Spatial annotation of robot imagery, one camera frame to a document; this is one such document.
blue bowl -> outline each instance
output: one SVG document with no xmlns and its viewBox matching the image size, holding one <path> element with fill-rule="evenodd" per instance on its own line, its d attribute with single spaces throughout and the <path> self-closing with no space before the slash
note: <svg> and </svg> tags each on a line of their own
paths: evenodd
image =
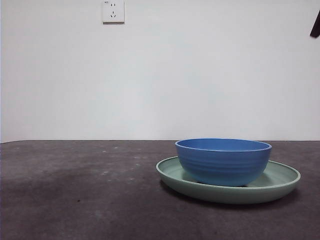
<svg viewBox="0 0 320 240">
<path fill-rule="evenodd" d="M 261 141 L 197 138 L 175 143 L 183 169 L 200 183 L 244 186 L 263 173 L 272 146 Z"/>
</svg>

white wall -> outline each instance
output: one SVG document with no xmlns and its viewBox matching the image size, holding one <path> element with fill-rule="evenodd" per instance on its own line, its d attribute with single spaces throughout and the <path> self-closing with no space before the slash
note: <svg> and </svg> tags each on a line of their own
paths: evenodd
<svg viewBox="0 0 320 240">
<path fill-rule="evenodd" d="M 320 140 L 317 0 L 1 1 L 1 141 Z"/>
</svg>

plate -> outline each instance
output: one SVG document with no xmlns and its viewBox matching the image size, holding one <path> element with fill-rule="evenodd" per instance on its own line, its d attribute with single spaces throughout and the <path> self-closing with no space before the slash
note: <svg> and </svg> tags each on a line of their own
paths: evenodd
<svg viewBox="0 0 320 240">
<path fill-rule="evenodd" d="M 295 189 L 300 173 L 283 163 L 269 161 L 264 172 L 246 186 L 217 186 L 196 182 L 177 156 L 156 165 L 162 181 L 192 198 L 224 204 L 258 204 L 280 199 Z"/>
</svg>

table surface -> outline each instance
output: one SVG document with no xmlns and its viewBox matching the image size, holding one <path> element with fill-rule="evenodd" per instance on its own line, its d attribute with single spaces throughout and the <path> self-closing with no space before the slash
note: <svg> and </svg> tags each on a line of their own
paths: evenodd
<svg viewBox="0 0 320 240">
<path fill-rule="evenodd" d="M 267 141 L 301 180 L 282 199 L 228 205 L 181 195 L 156 163 L 174 141 L 1 144 L 2 240 L 319 240 L 320 141 Z"/>
</svg>

wall socket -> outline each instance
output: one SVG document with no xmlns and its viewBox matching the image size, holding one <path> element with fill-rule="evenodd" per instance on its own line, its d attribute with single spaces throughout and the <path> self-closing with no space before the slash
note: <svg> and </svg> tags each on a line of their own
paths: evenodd
<svg viewBox="0 0 320 240">
<path fill-rule="evenodd" d="M 102 23 L 124 23 L 125 0 L 104 0 L 102 2 Z"/>
</svg>

